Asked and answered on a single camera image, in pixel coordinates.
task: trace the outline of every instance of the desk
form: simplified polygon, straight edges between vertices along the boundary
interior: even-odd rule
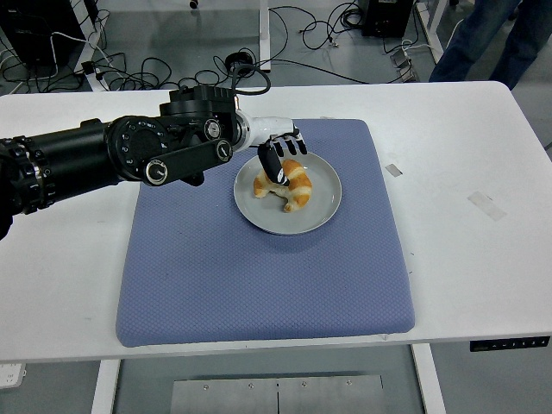
[[[75,128],[93,117],[156,116],[167,99],[167,91],[1,97],[0,135]],[[125,348],[116,339],[115,320],[138,184],[121,183],[15,217],[0,241],[0,361],[552,333],[552,165],[503,85],[273,88],[243,97],[241,108],[252,116],[367,123],[411,273],[416,326],[389,336]],[[385,169],[390,164],[403,174],[391,175]]]

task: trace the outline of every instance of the black robotic arm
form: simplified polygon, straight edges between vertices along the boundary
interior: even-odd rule
[[[251,118],[235,107],[234,92],[197,86],[170,92],[160,116],[91,119],[77,129],[0,140],[0,239],[12,216],[45,209],[121,181],[164,185],[204,182],[205,170],[233,152],[258,147],[268,177],[288,185],[281,172],[279,139],[306,154],[301,134],[287,118]]]

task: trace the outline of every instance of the bread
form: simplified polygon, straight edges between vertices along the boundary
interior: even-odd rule
[[[253,182],[253,192],[257,198],[265,197],[270,191],[287,198],[284,206],[286,213],[301,210],[311,199],[312,183],[301,164],[295,160],[283,160],[284,174],[290,180],[289,186],[274,184],[265,173],[260,170]]]

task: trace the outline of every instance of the person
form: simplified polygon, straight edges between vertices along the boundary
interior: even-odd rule
[[[512,90],[552,34],[552,0],[524,0],[521,4],[519,0],[475,0],[473,12],[460,23],[430,82],[465,80],[517,6],[516,21],[489,78]]]

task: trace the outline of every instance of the plate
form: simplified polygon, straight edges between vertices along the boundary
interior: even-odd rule
[[[291,157],[286,150],[285,157]],[[284,212],[285,198],[270,192],[263,198],[253,194],[253,182],[261,170],[259,157],[245,163],[234,182],[234,199],[240,212],[255,226],[275,235],[300,235],[325,224],[342,200],[342,184],[336,170],[318,155],[293,155],[312,183],[309,203],[299,211]]]

